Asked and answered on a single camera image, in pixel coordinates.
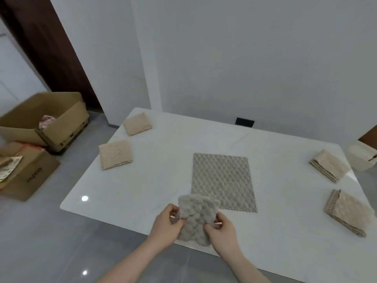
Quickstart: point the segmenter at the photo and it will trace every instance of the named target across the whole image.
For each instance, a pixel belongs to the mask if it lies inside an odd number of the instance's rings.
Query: white marble tabletop
[[[190,193],[193,153],[248,157],[258,213],[222,210],[245,256],[258,268],[307,283],[376,282],[377,226],[360,238],[323,212],[332,189],[368,203],[353,172],[333,184],[308,161],[322,149],[346,161],[337,144],[135,108],[153,129],[127,139],[131,164],[102,171],[99,156],[60,208],[149,234],[157,214]],[[177,242],[216,254],[212,247]]]

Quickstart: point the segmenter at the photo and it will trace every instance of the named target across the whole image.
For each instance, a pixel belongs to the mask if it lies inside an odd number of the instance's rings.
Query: grey tile floor
[[[116,129],[102,114],[60,157],[61,166],[25,203],[0,197],[0,282],[95,282],[132,252],[145,235],[59,209]],[[377,168],[357,172],[372,207],[377,209]],[[297,282],[264,272],[272,283]],[[218,258],[178,245],[165,250],[139,282],[236,282]]]

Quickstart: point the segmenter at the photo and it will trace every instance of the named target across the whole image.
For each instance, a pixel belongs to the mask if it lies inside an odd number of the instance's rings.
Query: brown door
[[[0,14],[52,91],[79,91],[101,108],[50,0],[0,0]]]

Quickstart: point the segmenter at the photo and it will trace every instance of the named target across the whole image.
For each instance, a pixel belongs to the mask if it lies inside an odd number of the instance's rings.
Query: left hand
[[[176,223],[171,222],[171,215],[176,217],[179,207],[174,204],[168,204],[166,208],[156,217],[152,230],[147,238],[147,242],[156,250],[161,252],[166,247],[172,245],[177,239],[185,219],[179,219]]]

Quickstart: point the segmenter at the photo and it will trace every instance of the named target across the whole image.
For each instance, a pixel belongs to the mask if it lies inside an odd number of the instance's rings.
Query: hand
[[[177,217],[179,207],[168,204],[166,208],[156,217],[152,230],[147,238],[147,242],[157,253],[172,245],[177,239],[179,232],[186,220],[180,219],[172,223],[171,215]]]
[[[222,222],[222,226],[216,224],[216,228],[213,228],[210,224],[204,225],[204,230],[208,233],[215,251],[225,262],[231,257],[242,254],[233,223],[221,212],[217,213],[215,222]]]

